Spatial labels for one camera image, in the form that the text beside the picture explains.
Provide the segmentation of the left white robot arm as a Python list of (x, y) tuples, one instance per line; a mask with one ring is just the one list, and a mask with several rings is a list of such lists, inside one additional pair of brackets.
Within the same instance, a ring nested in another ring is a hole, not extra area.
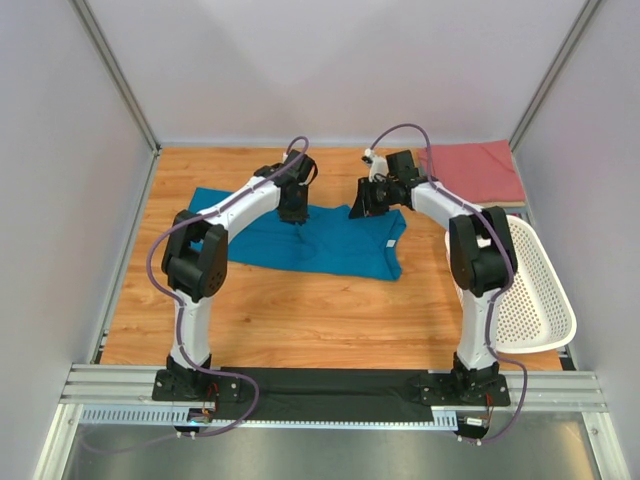
[(229, 244), (272, 211), (283, 222), (304, 223), (309, 185), (317, 175), (316, 162), (292, 150), (281, 163), (256, 170), (240, 190), (219, 203), (176, 215), (161, 262), (175, 305), (175, 334), (166, 367), (156, 374), (154, 400), (213, 400), (222, 376), (210, 371), (208, 333), (214, 295), (228, 272)]

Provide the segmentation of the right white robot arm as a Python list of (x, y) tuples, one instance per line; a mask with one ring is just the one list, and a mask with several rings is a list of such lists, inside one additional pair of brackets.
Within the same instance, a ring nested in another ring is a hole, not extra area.
[(358, 181), (350, 218), (381, 216), (405, 206), (446, 229), (449, 266), (462, 291), (462, 333), (447, 373), (422, 373), (411, 388), (425, 405), (507, 406), (510, 397), (495, 351), (497, 307), (511, 287), (517, 258), (507, 215), (481, 208), (420, 174), (410, 151), (381, 157), (367, 149), (369, 173)]

